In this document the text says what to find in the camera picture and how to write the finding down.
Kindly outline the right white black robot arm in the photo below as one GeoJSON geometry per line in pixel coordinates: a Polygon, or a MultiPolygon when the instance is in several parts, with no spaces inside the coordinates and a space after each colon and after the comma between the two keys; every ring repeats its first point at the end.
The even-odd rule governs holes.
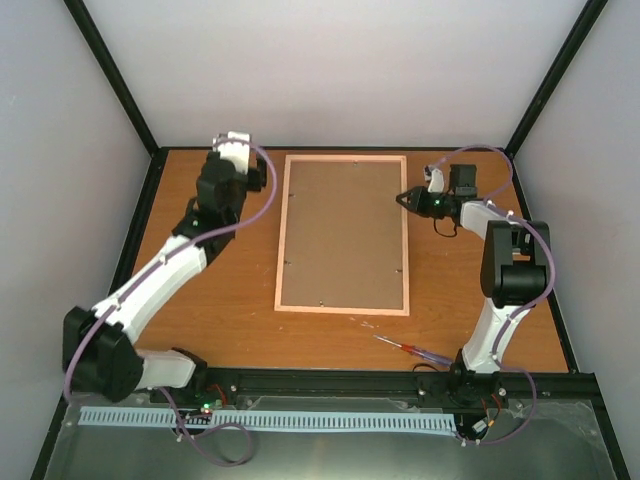
{"type": "Polygon", "coordinates": [[[505,351],[521,321],[553,289],[556,269],[549,227],[526,221],[477,197],[477,168],[454,164],[449,180],[432,165],[424,168],[426,184],[399,194],[408,212],[434,221],[449,218],[455,228],[484,241],[480,287],[484,305],[469,341],[451,361],[414,349],[430,363],[448,369],[446,391],[459,406],[474,406],[498,393],[497,375],[505,351]]]}

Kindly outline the blue red screwdriver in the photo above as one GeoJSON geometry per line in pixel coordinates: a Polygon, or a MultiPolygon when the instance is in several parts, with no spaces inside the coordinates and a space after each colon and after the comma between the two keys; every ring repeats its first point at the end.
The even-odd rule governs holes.
{"type": "Polygon", "coordinates": [[[453,360],[449,357],[439,355],[428,350],[424,350],[415,345],[396,342],[394,340],[389,339],[388,337],[381,336],[381,335],[373,335],[373,337],[379,341],[392,345],[410,355],[420,358],[423,361],[428,363],[435,363],[445,367],[449,367],[453,363],[453,360]]]}

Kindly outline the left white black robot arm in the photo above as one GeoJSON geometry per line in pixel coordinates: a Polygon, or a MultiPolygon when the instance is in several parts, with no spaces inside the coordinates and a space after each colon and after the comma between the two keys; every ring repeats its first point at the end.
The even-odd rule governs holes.
{"type": "Polygon", "coordinates": [[[265,214],[241,217],[248,193],[277,187],[269,154],[246,139],[215,140],[196,182],[197,194],[158,253],[137,274],[88,310],[64,318],[63,395],[75,390],[112,401],[137,390],[173,388],[186,402],[201,400],[208,378],[199,358],[180,349],[138,350],[135,344],[152,317],[192,278],[202,273],[237,230],[265,214]]]}

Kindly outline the pink photo frame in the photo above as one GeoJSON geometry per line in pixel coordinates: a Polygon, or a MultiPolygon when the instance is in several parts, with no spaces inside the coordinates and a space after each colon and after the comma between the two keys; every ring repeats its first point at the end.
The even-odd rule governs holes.
{"type": "Polygon", "coordinates": [[[406,188],[403,155],[287,155],[275,310],[408,315],[406,188]]]}

